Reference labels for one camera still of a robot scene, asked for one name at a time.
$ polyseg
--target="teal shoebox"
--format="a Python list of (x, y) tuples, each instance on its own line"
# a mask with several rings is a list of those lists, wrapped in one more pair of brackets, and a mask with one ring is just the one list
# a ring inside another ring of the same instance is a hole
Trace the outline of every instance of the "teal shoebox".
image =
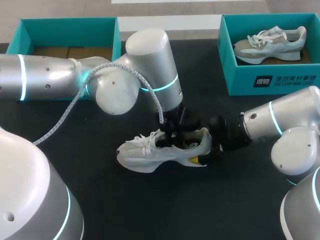
[(41, 47), (111, 48), (112, 61), (121, 56), (116, 17), (22, 19), (6, 51), (32, 55)]
[[(306, 28), (311, 63), (238, 65), (233, 44), (275, 26)], [(315, 13), (223, 15), (217, 44), (231, 96), (290, 94), (311, 85), (320, 87), (320, 19)]]

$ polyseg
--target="sneaker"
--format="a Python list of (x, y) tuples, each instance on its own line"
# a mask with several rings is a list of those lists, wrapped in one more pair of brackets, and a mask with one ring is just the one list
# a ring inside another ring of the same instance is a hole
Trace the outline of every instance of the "sneaker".
[(206, 128), (186, 132), (185, 140), (196, 140), (199, 144), (189, 144), (185, 149), (174, 145), (171, 147), (157, 147), (158, 141), (165, 139), (165, 133), (158, 130), (150, 136), (136, 136), (126, 141), (117, 149), (117, 160), (125, 168), (139, 172), (152, 173), (166, 161), (176, 161), (187, 167), (205, 167), (198, 162), (198, 156), (207, 155), (211, 151), (212, 139)]
[(300, 51), (304, 48), (307, 30), (300, 26), (296, 30), (282, 30), (278, 26), (247, 36), (234, 45), (234, 55), (249, 64), (260, 64), (269, 57), (286, 61), (301, 59)]

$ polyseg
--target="coiled white cable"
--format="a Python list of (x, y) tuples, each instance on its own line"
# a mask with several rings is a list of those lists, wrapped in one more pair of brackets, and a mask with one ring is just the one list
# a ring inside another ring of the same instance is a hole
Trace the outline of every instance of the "coiled white cable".
[(149, 93), (152, 96), (152, 99), (155, 103), (155, 106), (158, 110), (159, 113), (159, 122), (160, 124), (164, 123), (164, 114), (162, 111), (162, 107), (160, 105), (160, 102), (154, 92), (154, 90), (152, 89), (152, 87), (150, 86), (150, 84), (148, 83), (148, 81), (140, 74), (138, 73), (136, 70), (127, 67), (125, 65), (122, 64), (118, 64), (115, 62), (109, 62), (109, 63), (104, 63), (100, 66), (95, 67), (86, 77), (86, 79), (84, 80), (83, 84), (81, 85), (78, 93), (75, 95), (74, 99), (72, 100), (72, 102), (69, 104), (69, 106), (66, 108), (66, 110), (64, 111), (64, 113), (62, 114), (62, 117), (59, 119), (59, 121), (53, 126), (53, 128), (48, 131), (43, 137), (39, 138), (37, 141), (34, 141), (33, 144), (34, 145), (38, 145), (40, 143), (42, 143), (43, 141), (47, 140), (52, 134), (55, 133), (55, 131), (57, 131), (57, 129), (62, 125), (62, 123), (66, 120), (67, 116), (69, 115), (70, 111), (72, 110), (72, 108), (75, 106), (76, 102), (79, 100), (79, 98), (81, 98), (81, 96), (83, 95), (83, 92), (85, 91), (86, 85), (90, 82), (90, 80), (93, 78), (93, 76), (100, 71), (101, 69), (105, 69), (105, 68), (109, 68), (109, 67), (117, 67), (117, 68), (121, 68), (123, 70), (126, 70), (127, 72), (135, 75), (139, 81), (141, 81), (143, 83), (143, 85), (149, 90)]

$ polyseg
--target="shoelace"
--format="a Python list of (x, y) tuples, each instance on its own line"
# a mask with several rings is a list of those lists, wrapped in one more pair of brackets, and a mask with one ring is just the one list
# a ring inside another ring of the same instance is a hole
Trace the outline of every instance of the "shoelace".
[(260, 44), (265, 44), (266, 42), (272, 43), (273, 41), (271, 40), (271, 38), (269, 36), (263, 36), (262, 34), (265, 32), (266, 30), (263, 30), (261, 32), (258, 33), (258, 35), (253, 35), (253, 36), (247, 36), (249, 43), (252, 45), (252, 47), (256, 48), (257, 45), (260, 47)]
[(151, 154), (151, 149), (150, 149), (150, 142), (151, 140), (155, 137), (156, 134), (160, 132), (160, 129), (157, 131), (152, 131), (149, 136), (143, 136), (140, 134), (140, 136), (135, 136), (133, 140), (130, 141), (125, 141), (126, 143), (131, 143), (138, 148), (142, 148), (142, 153), (143, 155), (149, 155)]

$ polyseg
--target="robotic arm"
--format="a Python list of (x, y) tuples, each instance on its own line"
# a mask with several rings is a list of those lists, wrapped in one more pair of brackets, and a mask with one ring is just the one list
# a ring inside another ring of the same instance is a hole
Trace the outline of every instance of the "robotic arm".
[[(111, 115), (129, 111), (138, 94), (146, 94), (153, 111), (157, 110), (147, 88), (130, 71), (145, 77), (163, 111), (164, 123), (159, 127), (166, 133), (165, 145), (182, 145), (182, 132), (194, 131), (201, 120), (183, 104), (179, 76), (169, 39), (157, 28), (134, 33), (126, 42), (126, 54), (114, 63), (129, 69), (107, 67), (98, 70), (81, 93), (92, 98)], [(73, 98), (93, 69), (110, 63), (102, 57), (62, 59), (46, 56), (0, 55), (0, 100), (49, 100)]]
[(310, 86), (256, 107), (233, 119), (210, 121), (216, 145), (225, 151), (251, 142), (277, 139), (271, 151), (275, 167), (298, 183), (320, 167), (320, 90)]

